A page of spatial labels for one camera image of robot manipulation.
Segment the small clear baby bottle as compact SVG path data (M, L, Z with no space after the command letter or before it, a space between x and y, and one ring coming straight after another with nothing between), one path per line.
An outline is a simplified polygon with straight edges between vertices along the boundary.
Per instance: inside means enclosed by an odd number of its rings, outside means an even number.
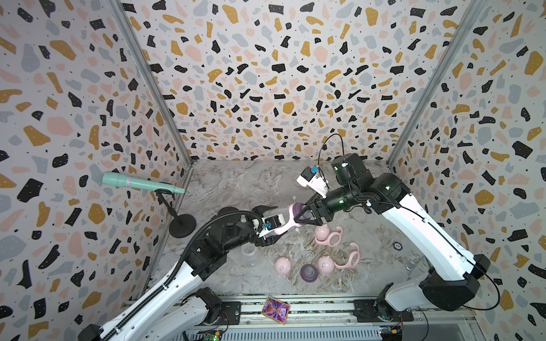
M241 247L241 264L246 268L255 268L262 260L260 250L254 244L245 244Z

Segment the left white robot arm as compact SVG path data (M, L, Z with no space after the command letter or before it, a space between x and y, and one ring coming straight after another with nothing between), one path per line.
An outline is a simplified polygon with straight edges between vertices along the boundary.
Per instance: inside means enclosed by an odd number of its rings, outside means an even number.
M79 340L166 340L196 325L214 324L221 299L204 281L222 267L233 249L275 244L293 222L293 207L227 207L190 239L165 277L116 318L90 324Z

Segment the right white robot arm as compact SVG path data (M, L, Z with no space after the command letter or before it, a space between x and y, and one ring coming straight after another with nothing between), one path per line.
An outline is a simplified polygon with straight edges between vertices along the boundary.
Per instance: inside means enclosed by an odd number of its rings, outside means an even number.
M296 223L320 226L339 211L361 206L394 224L431 264L417 279L388 284L375 301L378 315L424 305L455 311L476 296L479 279L491 265L487 256L472 254L450 237L392 173L374 177L355 153L336 157L331 167L340 185L334 190L328 188L319 167L301 172L298 184L312 188L315 195L295 216Z

